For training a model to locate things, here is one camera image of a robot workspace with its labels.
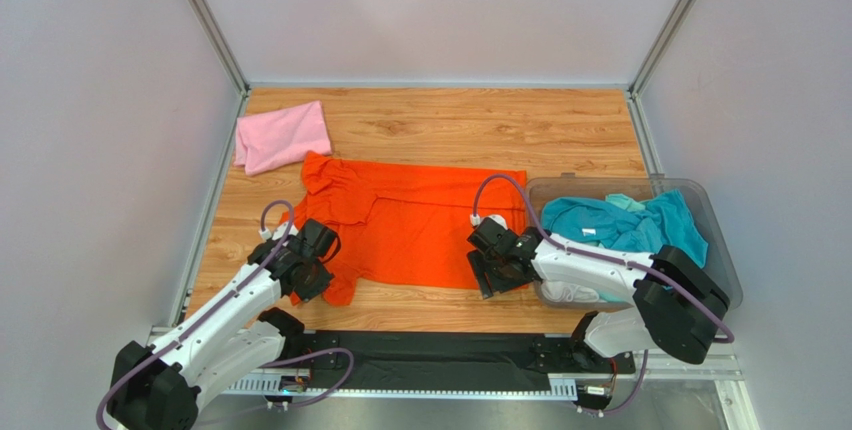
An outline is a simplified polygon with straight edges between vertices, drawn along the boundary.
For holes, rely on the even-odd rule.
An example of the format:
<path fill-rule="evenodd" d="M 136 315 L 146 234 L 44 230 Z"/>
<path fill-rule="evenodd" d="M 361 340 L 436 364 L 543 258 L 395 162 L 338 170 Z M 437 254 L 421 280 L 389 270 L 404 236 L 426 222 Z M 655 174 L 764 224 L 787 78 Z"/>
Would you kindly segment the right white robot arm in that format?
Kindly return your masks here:
<path fill-rule="evenodd" d="M 535 226 L 517 234 L 499 215 L 472 215 L 468 254 L 484 298 L 532 284 L 556 305 L 577 290 L 616 300 L 587 313 L 572 333 L 575 349 L 611 358 L 659 349 L 703 363 L 716 342 L 733 336 L 723 319 L 726 292 L 682 250 L 623 252 L 578 243 Z"/>

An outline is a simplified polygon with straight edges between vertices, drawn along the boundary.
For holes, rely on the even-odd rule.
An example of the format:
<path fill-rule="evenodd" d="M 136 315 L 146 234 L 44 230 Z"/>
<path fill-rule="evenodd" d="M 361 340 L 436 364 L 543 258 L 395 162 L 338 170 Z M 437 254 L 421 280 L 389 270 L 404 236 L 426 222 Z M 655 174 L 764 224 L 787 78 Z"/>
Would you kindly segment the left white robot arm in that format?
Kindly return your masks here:
<path fill-rule="evenodd" d="M 305 326 L 276 304 L 321 295 L 334 278 L 325 264 L 341 240 L 314 219 L 264 229 L 261 236 L 231 281 L 200 310 L 152 343 L 131 341 L 119 351 L 96 412 L 99 428 L 112 417 L 126 429 L 190 429 L 247 373 L 301 362 L 297 343 Z"/>

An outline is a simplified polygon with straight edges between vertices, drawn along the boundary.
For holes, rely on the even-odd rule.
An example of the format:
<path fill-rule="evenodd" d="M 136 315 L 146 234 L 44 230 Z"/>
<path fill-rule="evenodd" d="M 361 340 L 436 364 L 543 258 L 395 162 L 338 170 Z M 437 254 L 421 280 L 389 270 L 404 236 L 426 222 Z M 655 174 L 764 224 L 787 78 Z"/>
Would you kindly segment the pink t shirt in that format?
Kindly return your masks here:
<path fill-rule="evenodd" d="M 309 153 L 332 153 L 320 101 L 237 119 L 233 165 L 247 176 L 302 162 Z"/>

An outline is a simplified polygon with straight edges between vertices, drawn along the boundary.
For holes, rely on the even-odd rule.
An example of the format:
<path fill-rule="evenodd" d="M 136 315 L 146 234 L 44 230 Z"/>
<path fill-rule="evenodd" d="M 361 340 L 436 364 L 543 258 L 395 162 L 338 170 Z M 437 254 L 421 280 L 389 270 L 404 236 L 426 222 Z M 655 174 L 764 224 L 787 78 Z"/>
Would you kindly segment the orange t shirt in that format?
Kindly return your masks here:
<path fill-rule="evenodd" d="M 339 253 L 324 299 L 352 303 L 364 280 L 391 285 L 475 290 L 467 260 L 472 214 L 525 226 L 523 171 L 400 165 L 311 153 L 302 166 L 305 197 L 294 223 L 314 219 L 335 231 Z"/>

